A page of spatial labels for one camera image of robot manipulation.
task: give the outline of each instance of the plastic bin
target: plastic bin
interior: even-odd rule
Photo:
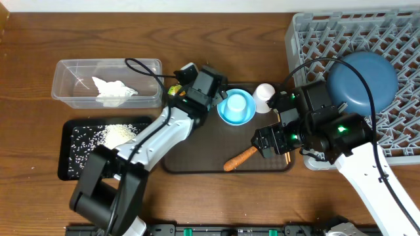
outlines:
[[[138,59],[154,73],[161,74],[158,59]],[[133,66],[145,71],[141,66]],[[121,81],[138,94],[130,97],[101,97],[92,77],[106,82]],[[158,82],[147,75],[129,69],[124,59],[61,60],[55,69],[51,96],[75,109],[94,108],[157,108],[161,105],[162,89]],[[104,102],[124,101],[118,107],[105,107]]]
[[[352,52],[375,52],[398,75],[393,103],[375,117],[378,143],[390,165],[420,163],[420,11],[322,12],[295,14],[285,36],[292,71],[317,57],[342,58]],[[333,62],[315,62],[294,76],[295,85],[326,80]],[[371,117],[366,117],[371,124]],[[312,170],[335,168],[305,157]]]

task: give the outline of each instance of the orange carrot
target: orange carrot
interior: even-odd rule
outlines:
[[[257,152],[256,147],[252,146],[248,148],[243,153],[227,161],[223,166],[224,171],[231,171],[235,169],[236,167],[238,167],[240,164],[242,164],[244,161],[246,161],[250,156],[252,156],[256,152]]]

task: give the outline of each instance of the baking tray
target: baking tray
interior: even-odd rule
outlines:
[[[62,137],[61,137],[61,148],[60,158],[58,160],[58,171],[57,175],[61,180],[78,180],[81,172],[75,174],[70,172],[70,167],[74,166],[74,153],[72,146],[76,143],[84,142],[88,138],[92,138],[93,135],[102,130],[105,125],[132,125],[136,128],[136,132],[144,130],[152,119],[147,116],[142,117],[107,117],[97,119],[75,119],[67,121],[63,125]]]
[[[229,84],[229,89],[243,89],[252,94],[259,83]],[[279,84],[272,84],[276,90]],[[285,172],[295,162],[294,152],[290,153],[290,163],[284,155],[265,159],[259,152],[230,172],[223,171],[223,164],[251,147],[255,129],[278,122],[277,115],[270,111],[256,113],[250,122],[233,127],[226,124],[218,115],[217,108],[210,110],[204,125],[173,147],[163,158],[163,167],[172,174],[210,174],[210,173],[252,173]]]

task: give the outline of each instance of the white wall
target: white wall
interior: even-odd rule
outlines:
[[[420,6],[420,0],[0,0],[11,12],[302,12]]]

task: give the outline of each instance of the green clip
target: green clip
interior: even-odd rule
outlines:
[[[192,236],[192,229],[184,229],[184,236]]]
[[[277,230],[275,229],[268,230],[268,236],[277,236]]]

